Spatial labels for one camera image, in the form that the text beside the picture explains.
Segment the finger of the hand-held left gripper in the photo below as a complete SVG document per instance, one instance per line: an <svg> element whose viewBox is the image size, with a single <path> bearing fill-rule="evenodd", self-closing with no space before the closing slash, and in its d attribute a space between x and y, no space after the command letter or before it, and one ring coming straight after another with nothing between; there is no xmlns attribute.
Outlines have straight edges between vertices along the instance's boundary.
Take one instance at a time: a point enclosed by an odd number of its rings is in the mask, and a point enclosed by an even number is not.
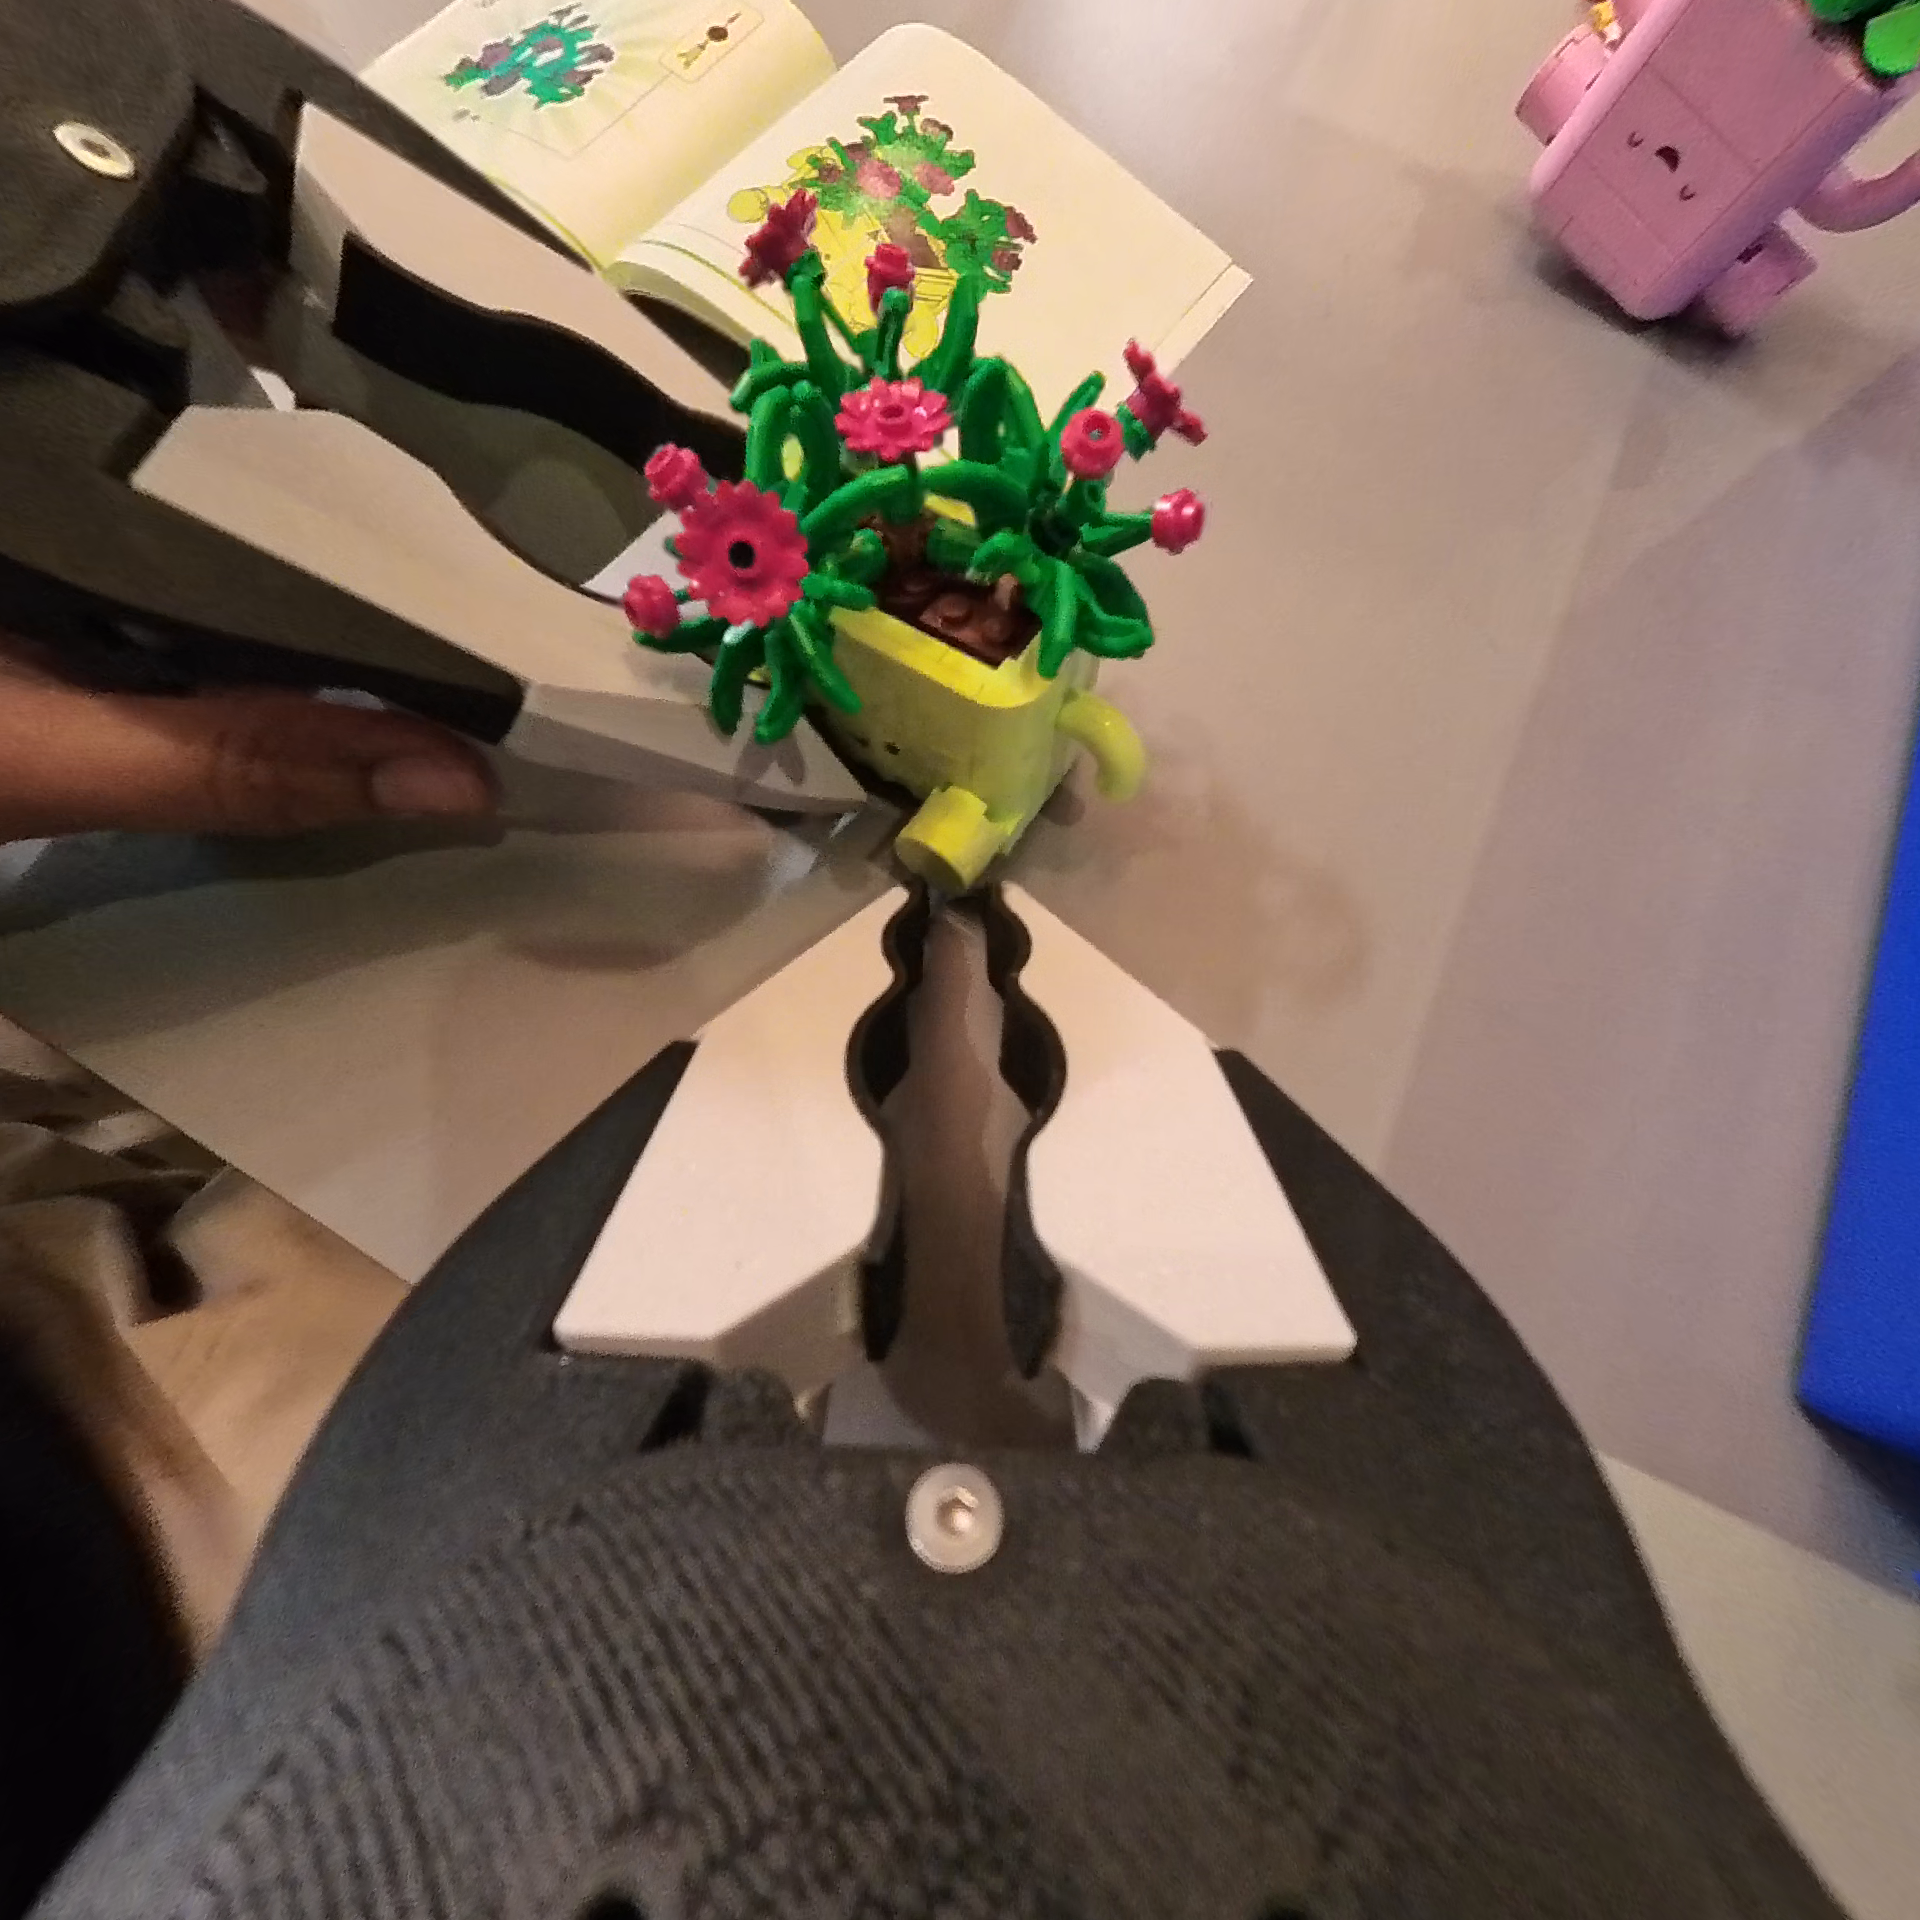
<svg viewBox="0 0 1920 1920"><path fill-rule="evenodd" d="M768 809L868 805L812 720L778 748L756 748L747 720L716 733L693 658L640 646L613 605L511 554L369 426L188 407L131 485L507 673L526 694L507 756Z"/></svg>
<svg viewBox="0 0 1920 1920"><path fill-rule="evenodd" d="M294 360L553 581L613 593L665 563L644 464L728 469L724 344L640 303L337 113L301 113Z"/></svg>

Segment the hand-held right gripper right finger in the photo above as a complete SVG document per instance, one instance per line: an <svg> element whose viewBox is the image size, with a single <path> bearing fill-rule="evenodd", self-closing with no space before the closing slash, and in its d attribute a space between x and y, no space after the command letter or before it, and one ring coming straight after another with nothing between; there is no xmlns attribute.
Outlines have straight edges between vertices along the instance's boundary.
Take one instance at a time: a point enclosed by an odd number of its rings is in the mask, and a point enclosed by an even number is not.
<svg viewBox="0 0 1920 1920"><path fill-rule="evenodd" d="M1095 1448L1142 1380L1343 1364L1355 1332L1214 1041L1016 884L982 895L1025 1115L998 1292L1025 1379Z"/></svg>

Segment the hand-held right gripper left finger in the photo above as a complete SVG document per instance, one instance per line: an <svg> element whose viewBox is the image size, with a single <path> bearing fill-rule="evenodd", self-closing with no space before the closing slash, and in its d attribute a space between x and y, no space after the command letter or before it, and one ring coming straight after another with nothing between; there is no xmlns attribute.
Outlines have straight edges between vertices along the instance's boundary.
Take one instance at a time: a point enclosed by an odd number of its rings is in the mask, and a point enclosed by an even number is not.
<svg viewBox="0 0 1920 1920"><path fill-rule="evenodd" d="M904 985L885 937L921 925L888 890L701 1027L562 1303L568 1355L772 1376L800 1407L856 1369L885 1151L852 1034Z"/></svg>

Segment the instruction booklet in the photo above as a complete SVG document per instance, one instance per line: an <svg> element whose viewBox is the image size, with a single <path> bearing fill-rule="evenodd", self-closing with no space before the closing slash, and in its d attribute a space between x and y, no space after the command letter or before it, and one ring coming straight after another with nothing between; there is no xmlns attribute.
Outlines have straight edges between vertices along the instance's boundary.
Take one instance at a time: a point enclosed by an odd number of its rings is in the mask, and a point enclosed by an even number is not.
<svg viewBox="0 0 1920 1920"><path fill-rule="evenodd" d="M885 28L841 67L795 4L451 4L363 67L640 299L800 355L785 287L741 281L750 237L819 202L825 297L875 328L868 261L914 269L904 364L979 287L979 349L1058 407L1123 344L1174 372L1251 275L965 40Z"/></svg>

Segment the yellow brick flower planter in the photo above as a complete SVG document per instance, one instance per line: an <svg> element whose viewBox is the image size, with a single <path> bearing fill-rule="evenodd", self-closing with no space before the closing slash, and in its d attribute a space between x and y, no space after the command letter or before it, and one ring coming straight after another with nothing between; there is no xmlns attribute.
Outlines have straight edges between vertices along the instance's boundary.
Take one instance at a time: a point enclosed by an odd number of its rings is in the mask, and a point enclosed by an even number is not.
<svg viewBox="0 0 1920 1920"><path fill-rule="evenodd" d="M750 344L733 385L741 478L715 478L675 442L645 460L680 580L633 576L622 614L636 642L708 662L720 737L750 719L756 748L781 748L815 719L914 795L896 857L958 895L1077 756L1111 799L1147 780L1138 733L1095 694L1102 662L1138 662L1157 639L1122 557L1184 554L1207 504L1174 491L1113 511L1111 478L1207 429L1138 344L1123 344L1116 404L1092 372L1044 417L1029 378L979 349L982 271L958 278L933 349L912 360L914 257L896 244L863 257L875 320L852 328L819 224L819 194L794 188L750 232L738 275L781 287L800 355Z"/></svg>

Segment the pink brick planter figure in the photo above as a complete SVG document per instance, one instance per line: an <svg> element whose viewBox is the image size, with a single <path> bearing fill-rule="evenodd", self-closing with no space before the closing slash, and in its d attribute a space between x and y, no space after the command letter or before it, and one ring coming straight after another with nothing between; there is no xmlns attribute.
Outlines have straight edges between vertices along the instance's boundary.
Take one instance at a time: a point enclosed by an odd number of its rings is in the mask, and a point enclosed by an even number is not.
<svg viewBox="0 0 1920 1920"><path fill-rule="evenodd" d="M1800 229L1917 206L1853 159L1917 100L1917 4L1585 4L1516 122L1535 232L1621 316L1749 337L1816 271Z"/></svg>

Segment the person's left hand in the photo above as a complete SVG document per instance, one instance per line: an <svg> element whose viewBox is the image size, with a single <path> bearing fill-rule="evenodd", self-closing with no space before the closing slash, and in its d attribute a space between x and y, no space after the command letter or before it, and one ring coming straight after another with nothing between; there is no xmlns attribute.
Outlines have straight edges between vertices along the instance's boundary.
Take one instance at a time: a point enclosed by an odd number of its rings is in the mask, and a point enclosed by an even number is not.
<svg viewBox="0 0 1920 1920"><path fill-rule="evenodd" d="M494 809L489 765L406 713L294 694L93 694L5 662L7 847L85 833L282 840Z"/></svg>

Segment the blue plastic bin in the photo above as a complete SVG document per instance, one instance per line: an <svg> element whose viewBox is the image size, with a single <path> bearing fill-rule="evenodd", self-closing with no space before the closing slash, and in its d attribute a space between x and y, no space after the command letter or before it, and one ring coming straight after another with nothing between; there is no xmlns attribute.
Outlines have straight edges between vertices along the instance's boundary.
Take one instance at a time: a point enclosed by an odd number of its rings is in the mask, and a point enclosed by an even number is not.
<svg viewBox="0 0 1920 1920"><path fill-rule="evenodd" d="M1825 1241L1800 1353L1800 1404L1917 1459L1917 792L1893 843L1863 994Z"/></svg>

